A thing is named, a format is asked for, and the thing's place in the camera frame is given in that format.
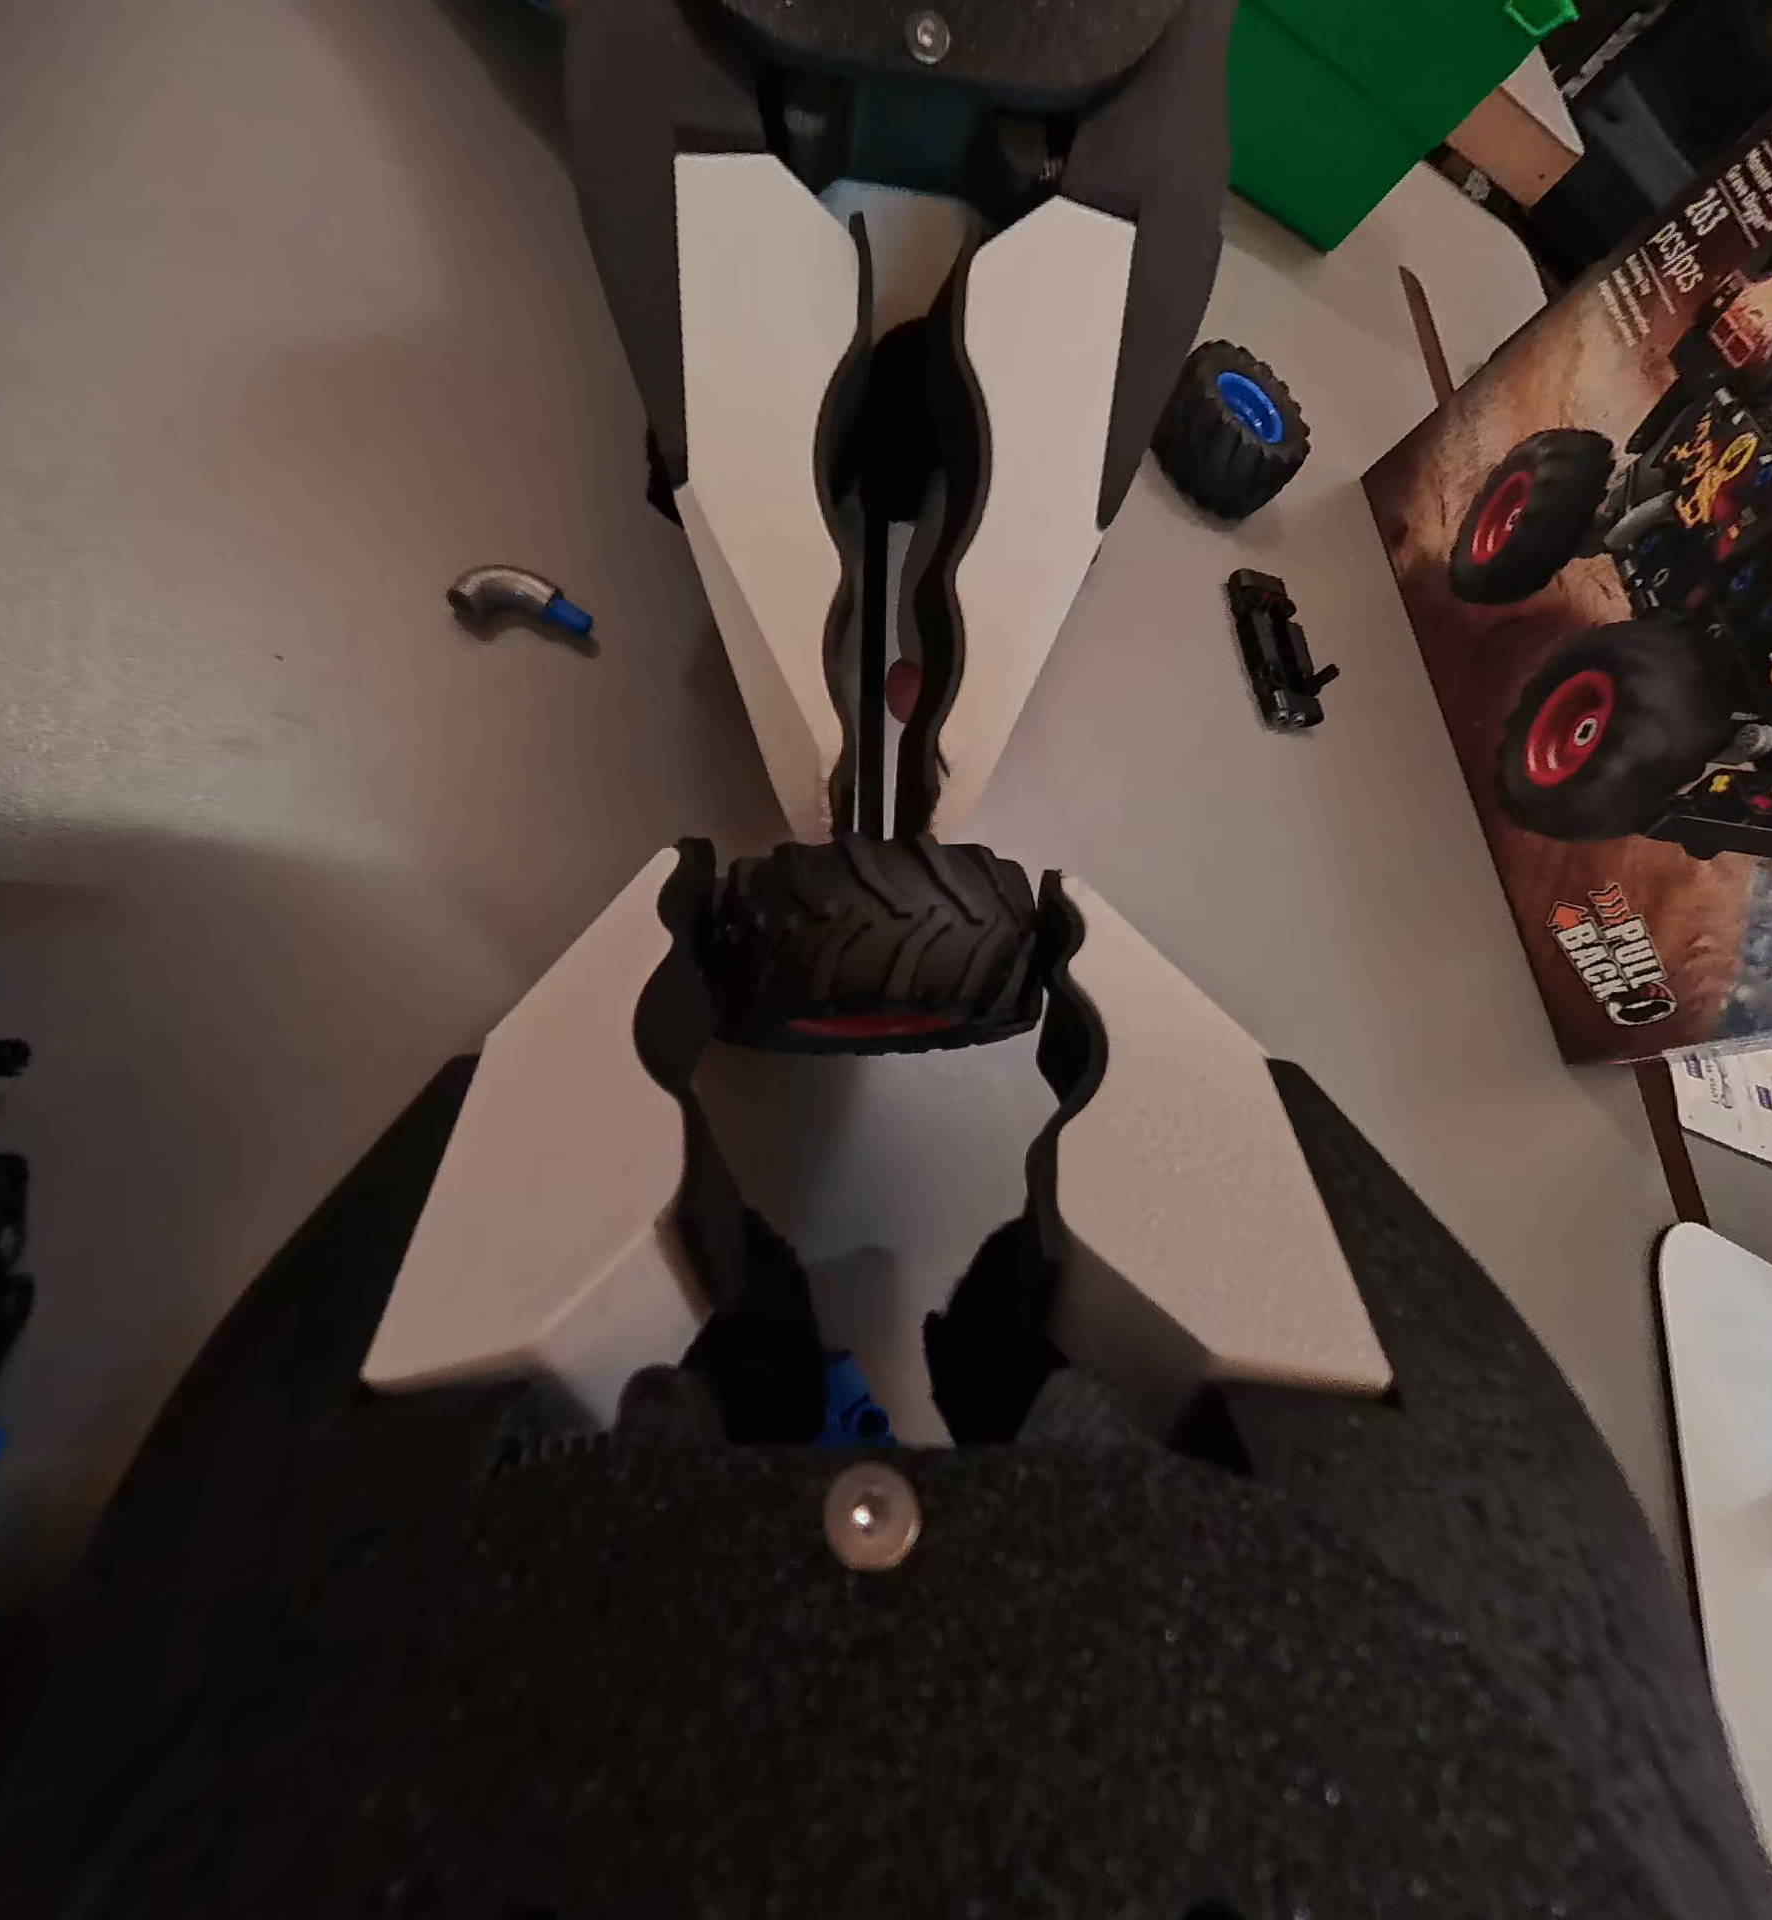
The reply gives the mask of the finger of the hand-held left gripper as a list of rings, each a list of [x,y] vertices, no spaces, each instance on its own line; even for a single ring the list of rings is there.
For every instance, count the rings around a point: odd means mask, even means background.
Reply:
[[[1052,197],[960,254],[925,361],[935,472],[900,611],[920,692],[893,826],[957,836],[1099,546],[1136,229]]]
[[[682,153],[672,177],[675,504],[788,826],[824,841],[846,744],[828,631],[850,583],[823,437],[828,398],[871,338],[871,247],[771,153]]]

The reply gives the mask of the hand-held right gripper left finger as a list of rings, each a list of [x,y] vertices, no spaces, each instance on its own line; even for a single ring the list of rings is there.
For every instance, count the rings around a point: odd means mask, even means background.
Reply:
[[[489,1030],[362,1357],[380,1393],[526,1381],[610,1428],[746,1284],[746,1203],[695,1096],[714,848],[652,854]]]

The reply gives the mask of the white document stand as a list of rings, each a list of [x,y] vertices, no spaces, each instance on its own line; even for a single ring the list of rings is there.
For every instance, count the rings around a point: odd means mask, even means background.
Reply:
[[[1711,1693],[1772,1861],[1772,1265],[1676,1225],[1658,1316]]]

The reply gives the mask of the black lego wheel blue rim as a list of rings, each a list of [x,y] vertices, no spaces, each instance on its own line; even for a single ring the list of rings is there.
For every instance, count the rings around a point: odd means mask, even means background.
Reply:
[[[1270,365],[1208,340],[1187,355],[1150,445],[1185,502],[1217,521],[1244,521],[1299,474],[1309,428]]]

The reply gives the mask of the black lego wheel red rim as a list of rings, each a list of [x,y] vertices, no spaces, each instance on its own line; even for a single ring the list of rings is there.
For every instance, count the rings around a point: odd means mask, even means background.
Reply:
[[[739,1047],[957,1049],[1042,1017],[1026,868],[928,834],[848,833],[736,859],[704,953],[717,1035]]]

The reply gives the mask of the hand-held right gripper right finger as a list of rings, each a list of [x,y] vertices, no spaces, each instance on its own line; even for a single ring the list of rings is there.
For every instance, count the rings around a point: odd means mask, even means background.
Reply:
[[[1061,871],[1039,885],[1039,957],[1052,1346],[1155,1438],[1207,1388],[1383,1399],[1393,1364],[1264,1044]]]

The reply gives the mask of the monster truck toy box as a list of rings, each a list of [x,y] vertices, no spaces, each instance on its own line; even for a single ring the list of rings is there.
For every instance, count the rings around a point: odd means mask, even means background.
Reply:
[[[1772,113],[1363,485],[1564,1059],[1772,1044]]]

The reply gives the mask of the black lego assembly grey ends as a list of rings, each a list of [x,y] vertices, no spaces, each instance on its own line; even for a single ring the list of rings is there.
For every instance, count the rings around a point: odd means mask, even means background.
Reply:
[[[1235,568],[1225,596],[1257,715],[1274,732],[1309,732],[1326,717],[1324,692],[1339,665],[1314,665],[1297,603],[1279,576]]]

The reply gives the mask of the grey lego elbow blue pin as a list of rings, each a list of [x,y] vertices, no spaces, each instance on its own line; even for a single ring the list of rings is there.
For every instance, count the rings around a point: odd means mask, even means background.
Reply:
[[[486,561],[462,571],[444,596],[457,623],[476,635],[493,635],[514,623],[551,630],[571,640],[585,640],[593,631],[591,613],[558,583],[511,561]]]

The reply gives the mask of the green plastic bin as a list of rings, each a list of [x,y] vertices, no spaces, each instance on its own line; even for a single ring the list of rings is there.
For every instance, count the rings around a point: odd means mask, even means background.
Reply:
[[[1232,189],[1327,251],[1577,16],[1572,1],[1240,1]]]

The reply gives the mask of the white printed paper sheet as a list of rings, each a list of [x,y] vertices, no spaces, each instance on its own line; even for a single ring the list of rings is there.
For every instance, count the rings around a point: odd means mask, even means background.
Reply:
[[[1674,1049],[1666,1069],[1684,1134],[1772,1166],[1772,1047]]]

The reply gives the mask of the long black lego axle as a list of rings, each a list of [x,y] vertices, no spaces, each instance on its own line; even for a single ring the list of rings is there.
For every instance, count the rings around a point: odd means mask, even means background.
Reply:
[[[886,727],[888,675],[888,413],[890,371],[878,365],[888,356],[886,340],[865,353],[865,383],[851,407],[848,465],[861,529],[861,569],[858,569],[858,653],[856,653],[856,745],[851,771],[851,831],[883,838],[883,727]]]

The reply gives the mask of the blue lego piece red pins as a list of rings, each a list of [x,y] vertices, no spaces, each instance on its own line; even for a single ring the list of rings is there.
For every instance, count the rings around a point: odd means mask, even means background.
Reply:
[[[818,1448],[897,1448],[898,1435],[886,1408],[873,1399],[851,1349],[828,1351],[823,1366],[823,1418],[814,1433]]]

